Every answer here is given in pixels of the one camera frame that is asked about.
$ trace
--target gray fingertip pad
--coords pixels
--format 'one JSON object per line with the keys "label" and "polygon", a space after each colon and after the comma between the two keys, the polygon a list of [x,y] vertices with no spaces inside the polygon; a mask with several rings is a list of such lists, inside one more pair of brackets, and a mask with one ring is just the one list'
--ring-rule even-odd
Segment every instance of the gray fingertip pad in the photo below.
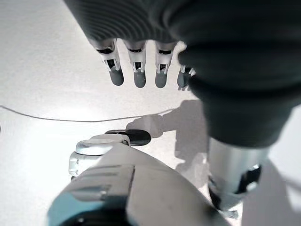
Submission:
{"label": "gray fingertip pad", "polygon": [[111,71],[109,73],[111,80],[115,86],[121,86],[123,84],[124,78],[121,69],[119,71]]}
{"label": "gray fingertip pad", "polygon": [[184,74],[181,71],[179,71],[177,83],[180,88],[183,88],[186,86],[185,81],[184,81]]}
{"label": "gray fingertip pad", "polygon": [[167,74],[164,74],[164,72],[156,73],[155,83],[158,88],[165,87],[166,80],[167,80]]}
{"label": "gray fingertip pad", "polygon": [[134,72],[134,82],[136,87],[144,87],[146,83],[145,72]]}
{"label": "gray fingertip pad", "polygon": [[178,80],[177,80],[178,86],[181,88],[188,86],[189,78],[190,78],[190,74],[182,73],[181,71],[179,71]]}

